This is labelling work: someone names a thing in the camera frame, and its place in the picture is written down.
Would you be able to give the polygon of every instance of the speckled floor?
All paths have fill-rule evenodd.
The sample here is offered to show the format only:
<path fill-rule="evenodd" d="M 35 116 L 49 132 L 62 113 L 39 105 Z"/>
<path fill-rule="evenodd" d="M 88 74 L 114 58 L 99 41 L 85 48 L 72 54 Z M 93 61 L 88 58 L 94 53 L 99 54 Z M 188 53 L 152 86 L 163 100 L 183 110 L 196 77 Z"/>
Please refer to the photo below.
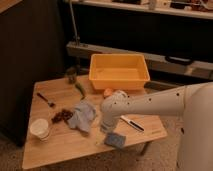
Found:
<path fill-rule="evenodd" d="M 164 116 L 161 120 L 168 137 L 151 143 L 144 156 L 140 155 L 143 144 L 83 157 L 32 171 L 173 171 L 176 166 L 177 148 L 182 120 Z M 0 136 L 0 171 L 22 170 L 23 148 L 16 147 Z"/>

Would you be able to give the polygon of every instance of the blue cloth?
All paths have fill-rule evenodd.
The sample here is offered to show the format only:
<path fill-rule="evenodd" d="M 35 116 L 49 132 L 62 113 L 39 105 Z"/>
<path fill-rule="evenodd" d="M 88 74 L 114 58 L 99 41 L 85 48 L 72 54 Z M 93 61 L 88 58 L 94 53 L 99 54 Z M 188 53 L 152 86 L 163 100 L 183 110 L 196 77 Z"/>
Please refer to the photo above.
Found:
<path fill-rule="evenodd" d="M 86 100 L 81 100 L 74 107 L 74 115 L 67 123 L 71 129 L 78 128 L 81 131 L 90 132 L 92 121 L 96 117 L 96 111 L 92 104 Z"/>

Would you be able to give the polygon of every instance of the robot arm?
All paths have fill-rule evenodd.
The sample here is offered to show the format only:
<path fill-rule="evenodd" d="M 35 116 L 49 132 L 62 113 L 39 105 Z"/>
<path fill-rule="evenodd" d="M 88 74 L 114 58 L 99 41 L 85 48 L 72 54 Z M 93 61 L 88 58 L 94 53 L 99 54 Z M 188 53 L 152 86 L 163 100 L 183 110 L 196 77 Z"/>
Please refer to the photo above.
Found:
<path fill-rule="evenodd" d="M 183 86 L 139 97 L 115 92 L 101 105 L 101 130 L 113 131 L 124 114 L 183 114 L 178 171 L 213 170 L 213 83 Z"/>
<path fill-rule="evenodd" d="M 188 99 L 204 84 L 182 86 L 142 96 L 129 97 L 123 91 L 116 91 L 101 104 L 103 113 L 101 130 L 114 130 L 121 115 L 182 115 Z"/>

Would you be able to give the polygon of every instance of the blue sponge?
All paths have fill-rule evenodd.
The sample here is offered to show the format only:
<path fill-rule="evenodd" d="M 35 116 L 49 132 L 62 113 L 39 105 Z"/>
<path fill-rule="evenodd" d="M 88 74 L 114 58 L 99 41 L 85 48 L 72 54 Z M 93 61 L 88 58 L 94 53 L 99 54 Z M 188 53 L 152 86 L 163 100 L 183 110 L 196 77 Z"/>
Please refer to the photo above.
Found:
<path fill-rule="evenodd" d="M 122 136 L 117 133 L 110 132 L 107 134 L 104 140 L 104 144 L 121 149 L 123 148 L 125 141 L 126 141 L 126 136 Z"/>

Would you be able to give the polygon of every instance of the green vegetable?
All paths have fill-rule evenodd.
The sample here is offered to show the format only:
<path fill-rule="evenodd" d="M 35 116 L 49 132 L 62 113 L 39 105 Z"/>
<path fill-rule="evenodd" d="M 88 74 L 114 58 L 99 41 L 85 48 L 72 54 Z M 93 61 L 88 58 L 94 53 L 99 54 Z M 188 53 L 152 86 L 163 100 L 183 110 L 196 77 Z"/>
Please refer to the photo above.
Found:
<path fill-rule="evenodd" d="M 80 93 L 82 95 L 81 100 L 83 100 L 85 98 L 85 96 L 86 96 L 86 92 L 85 92 L 84 88 L 78 82 L 75 83 L 75 87 L 80 91 Z"/>

